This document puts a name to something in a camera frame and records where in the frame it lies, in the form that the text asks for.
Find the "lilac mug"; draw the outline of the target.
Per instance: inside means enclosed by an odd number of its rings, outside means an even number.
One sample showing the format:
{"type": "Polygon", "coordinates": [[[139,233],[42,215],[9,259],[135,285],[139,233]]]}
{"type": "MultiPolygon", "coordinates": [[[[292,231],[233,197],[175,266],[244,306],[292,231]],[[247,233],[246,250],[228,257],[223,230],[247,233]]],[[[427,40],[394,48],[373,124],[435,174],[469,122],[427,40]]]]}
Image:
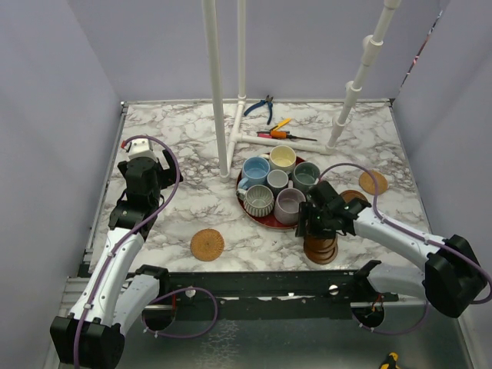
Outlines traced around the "lilac mug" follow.
{"type": "Polygon", "coordinates": [[[285,188],[276,198],[274,206],[275,219],[286,226],[297,224],[300,203],[305,201],[306,197],[298,189],[285,188]]]}

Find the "brown wooden coaster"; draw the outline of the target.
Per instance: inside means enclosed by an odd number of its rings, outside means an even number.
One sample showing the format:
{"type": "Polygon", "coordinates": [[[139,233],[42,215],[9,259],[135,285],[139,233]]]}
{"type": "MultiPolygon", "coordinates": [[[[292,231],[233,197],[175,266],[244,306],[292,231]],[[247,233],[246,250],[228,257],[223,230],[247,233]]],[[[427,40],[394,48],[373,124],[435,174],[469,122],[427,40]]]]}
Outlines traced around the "brown wooden coaster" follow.
{"type": "Polygon", "coordinates": [[[368,199],[359,191],[356,190],[346,190],[340,193],[340,196],[343,198],[345,204],[349,204],[352,200],[359,199],[365,203],[368,203],[368,199]]]}
{"type": "Polygon", "coordinates": [[[304,253],[315,264],[330,264],[337,257],[338,246],[326,252],[312,251],[309,248],[304,248],[304,253]]]}
{"type": "Polygon", "coordinates": [[[315,238],[311,235],[304,237],[304,251],[324,254],[332,252],[337,247],[337,238],[315,238]]]}

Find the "woven rattan coaster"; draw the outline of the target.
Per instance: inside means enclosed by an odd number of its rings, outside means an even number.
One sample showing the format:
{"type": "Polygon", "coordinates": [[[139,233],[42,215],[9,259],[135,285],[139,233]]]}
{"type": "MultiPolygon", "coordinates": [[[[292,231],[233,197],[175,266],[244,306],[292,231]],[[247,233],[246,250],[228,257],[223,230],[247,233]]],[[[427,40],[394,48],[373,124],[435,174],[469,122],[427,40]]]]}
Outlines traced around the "woven rattan coaster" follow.
{"type": "Polygon", "coordinates": [[[388,189],[387,179],[378,171],[371,171],[369,175],[364,171],[359,177],[359,185],[368,194],[383,194],[388,189]]]}
{"type": "Polygon", "coordinates": [[[191,253],[200,261],[213,261],[224,251],[224,239],[219,231],[207,228],[191,239],[191,253]]]}

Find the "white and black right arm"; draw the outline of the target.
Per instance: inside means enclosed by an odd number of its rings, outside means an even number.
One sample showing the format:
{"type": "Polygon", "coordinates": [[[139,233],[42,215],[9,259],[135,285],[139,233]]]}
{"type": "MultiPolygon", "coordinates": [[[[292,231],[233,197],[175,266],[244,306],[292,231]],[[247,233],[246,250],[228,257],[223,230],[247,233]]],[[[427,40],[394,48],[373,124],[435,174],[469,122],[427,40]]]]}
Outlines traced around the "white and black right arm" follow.
{"type": "Polygon", "coordinates": [[[332,239],[352,234],[376,242],[412,263],[411,268],[376,264],[353,282],[354,294],[369,301],[380,292],[426,299],[448,317],[460,317],[490,283],[469,242],[419,232],[380,213],[360,198],[345,201],[326,181],[307,192],[299,206],[296,235],[332,239]]]}

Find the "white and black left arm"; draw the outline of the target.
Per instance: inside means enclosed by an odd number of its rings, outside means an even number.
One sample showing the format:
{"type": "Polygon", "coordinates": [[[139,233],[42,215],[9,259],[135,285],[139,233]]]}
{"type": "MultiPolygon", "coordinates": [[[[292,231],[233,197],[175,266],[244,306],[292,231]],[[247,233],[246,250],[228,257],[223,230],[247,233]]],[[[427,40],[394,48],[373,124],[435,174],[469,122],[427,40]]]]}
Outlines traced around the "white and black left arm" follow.
{"type": "Polygon", "coordinates": [[[175,156],[163,150],[168,168],[151,153],[131,155],[118,164],[126,189],[110,214],[101,257],[80,298],[67,316],[54,318],[50,335],[59,360],[76,367],[114,368],[125,336],[150,303],[170,292],[168,270],[143,265],[128,288],[123,284],[163,206],[161,191],[183,180],[175,156]]]}

